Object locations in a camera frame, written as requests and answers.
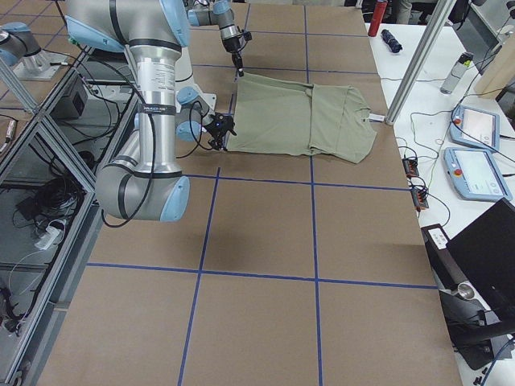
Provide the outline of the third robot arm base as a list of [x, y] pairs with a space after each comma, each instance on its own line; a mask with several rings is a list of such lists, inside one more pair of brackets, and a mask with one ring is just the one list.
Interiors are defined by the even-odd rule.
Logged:
[[68, 66], [66, 55], [46, 52], [21, 22], [1, 25], [1, 59], [20, 80], [51, 80], [61, 67]]

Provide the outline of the black monitor on arm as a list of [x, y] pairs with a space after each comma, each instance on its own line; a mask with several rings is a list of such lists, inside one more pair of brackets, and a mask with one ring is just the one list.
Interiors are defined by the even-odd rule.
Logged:
[[448, 244], [451, 256], [489, 308], [476, 299], [440, 294], [451, 342], [478, 370], [514, 334], [514, 206], [500, 199]]

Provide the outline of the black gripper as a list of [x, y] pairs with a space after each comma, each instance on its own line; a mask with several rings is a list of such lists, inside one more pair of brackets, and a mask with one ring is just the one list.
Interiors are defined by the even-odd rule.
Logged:
[[210, 113], [208, 118], [210, 121], [204, 126], [207, 132], [211, 135], [211, 138], [208, 140], [208, 144], [213, 150], [226, 151], [225, 135], [227, 133], [231, 133], [233, 136], [237, 135], [234, 130], [235, 123], [233, 117], [221, 113]]
[[242, 44], [244, 42], [241, 29], [234, 25], [228, 25], [220, 29], [220, 38], [224, 49], [232, 54], [232, 61], [238, 76], [244, 76], [244, 66], [241, 57]]

